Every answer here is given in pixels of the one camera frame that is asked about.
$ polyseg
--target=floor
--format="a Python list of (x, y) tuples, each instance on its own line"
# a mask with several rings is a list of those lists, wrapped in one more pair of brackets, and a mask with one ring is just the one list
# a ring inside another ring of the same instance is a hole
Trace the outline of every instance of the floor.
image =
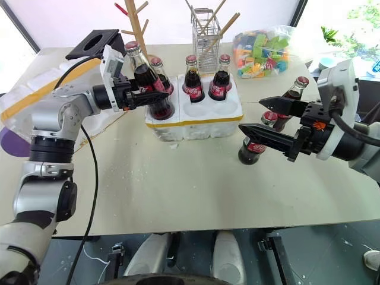
[[(248, 284), (281, 284), (272, 252), (261, 252), (257, 245), (263, 237), (259, 229), (233, 230), (242, 251)], [(271, 235), (280, 235), (287, 251), (296, 284), (305, 285), (366, 285), (372, 284), (375, 272), (367, 269), (362, 255), (369, 248), (380, 248), (380, 221), (325, 226), (305, 226), (281, 229)], [(126, 249), (121, 276), (138, 247), (148, 235), (102, 236), (96, 242), (87, 242), (87, 253), (107, 258), (111, 247), (123, 242)], [(183, 232), (176, 266), (168, 273), (210, 275), (213, 231)], [(65, 284), (72, 259), (79, 246), (76, 240), (55, 239), (50, 244), (42, 265), (39, 285)], [(81, 254), (72, 284), (96, 284), (104, 264)]]

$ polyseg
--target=robotic arm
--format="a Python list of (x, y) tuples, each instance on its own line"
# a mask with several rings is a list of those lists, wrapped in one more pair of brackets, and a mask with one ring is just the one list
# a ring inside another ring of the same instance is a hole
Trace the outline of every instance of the robotic arm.
[(100, 72), (103, 85), (65, 85), (31, 108), (29, 161), (24, 162), (14, 199), (15, 220), (0, 227), (0, 284), (36, 284), (40, 265), (60, 221), (75, 212), (77, 185), (69, 178), (75, 140), (87, 116), (112, 108), (135, 109), (168, 96), (141, 94), (134, 80), (120, 76), (121, 53), (106, 46)]
[(321, 160), (334, 156), (349, 162), (350, 168), (380, 182), (380, 148), (344, 132), (333, 119), (340, 117), (356, 131), (380, 138), (379, 122), (366, 125), (354, 121), (359, 91), (352, 61), (340, 62), (334, 68), (323, 70), (318, 80), (318, 90), (322, 105), (284, 97), (259, 101), (273, 112), (300, 118), (302, 126), (294, 137), (258, 123), (240, 124), (239, 128), (253, 142), (283, 152), (291, 162), (299, 153), (316, 153)]

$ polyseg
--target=white cable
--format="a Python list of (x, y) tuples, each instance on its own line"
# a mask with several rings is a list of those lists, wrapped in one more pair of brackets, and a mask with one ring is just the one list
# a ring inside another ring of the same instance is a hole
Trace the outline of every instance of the white cable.
[(85, 249), (85, 247), (84, 247), (84, 245), (83, 245), (83, 252), (84, 252), (84, 254), (88, 257), (88, 258), (90, 258), (90, 259), (95, 259), (95, 260), (98, 260), (98, 261), (100, 261), (101, 263), (103, 263), (103, 264), (109, 264), (109, 262), (106, 262), (106, 261), (104, 261), (104, 260), (102, 260), (102, 259), (100, 259), (100, 258), (98, 258), (98, 257), (91, 257), (91, 256), (89, 256), (88, 254), (87, 254), (87, 252), (86, 252), (86, 249)]
[(104, 269), (103, 269), (101, 275), (99, 276), (99, 279), (98, 279), (98, 281), (97, 281), (97, 284), (100, 283), (100, 279), (102, 279), (102, 276), (103, 276), (103, 274), (105, 273), (105, 271), (106, 271), (106, 269), (107, 269), (107, 267), (108, 267), (108, 265), (109, 265), (110, 263), (111, 263), (111, 262), (109, 261), (109, 262), (107, 263), (107, 265), (104, 266)]

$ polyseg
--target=chopstick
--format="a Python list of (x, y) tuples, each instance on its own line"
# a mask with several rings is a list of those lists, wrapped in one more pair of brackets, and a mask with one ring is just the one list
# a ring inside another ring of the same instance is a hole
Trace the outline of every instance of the chopstick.
[(236, 21), (236, 19), (240, 16), (240, 13), (235, 13), (234, 16), (227, 22), (227, 24), (220, 30), (219, 37), (217, 37), (212, 44), (206, 48), (206, 50), (202, 53), (201, 57), (204, 56), (212, 47), (213, 45), (220, 39), (223, 38), (224, 33), (228, 30), (229, 27), (233, 24), (233, 22)]
[(190, 11), (191, 11), (191, 14), (194, 16), (195, 21), (197, 21), (199, 27), (202, 28), (202, 25), (201, 25), (200, 21), (198, 20), (197, 16), (195, 15), (195, 13), (194, 13), (194, 11), (193, 11), (193, 9), (192, 9), (192, 6), (190, 6), (188, 0), (185, 0), (185, 1), (186, 1), (186, 4), (188, 4), (188, 7), (189, 7), (189, 9), (190, 9)]
[(199, 35), (202, 35), (204, 33), (205, 29), (208, 27), (208, 24), (213, 20), (213, 18), (216, 16), (216, 13), (218, 13), (219, 9), (223, 6), (226, 0), (222, 0), (221, 3), (219, 4), (218, 8), (216, 8), (215, 12), (211, 15), (210, 19), (208, 19), (206, 25), (202, 28), (201, 32)]

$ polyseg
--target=white foam box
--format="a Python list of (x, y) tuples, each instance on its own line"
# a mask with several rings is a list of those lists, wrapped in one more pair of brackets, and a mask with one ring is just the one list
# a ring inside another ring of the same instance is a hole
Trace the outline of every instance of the white foam box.
[(230, 75), (232, 87), (223, 101), (215, 101), (208, 95), (208, 88), (213, 77), (202, 77), (205, 98), (198, 103), (191, 103), (190, 97), (182, 90), (185, 75), (170, 77), (174, 91), (169, 100), (175, 107), (175, 113), (169, 119), (158, 121), (145, 109), (145, 123), (157, 138), (162, 141), (203, 140), (232, 135), (243, 118), (236, 83)]
[(173, 84), (173, 93), (169, 95), (169, 101), (174, 107), (174, 114), (166, 120), (156, 120), (149, 112), (149, 107), (145, 108), (145, 124), (151, 128), (162, 141), (182, 141), (182, 128), (180, 123), (180, 108), (178, 96), (178, 80), (177, 77), (169, 77), (169, 81)]

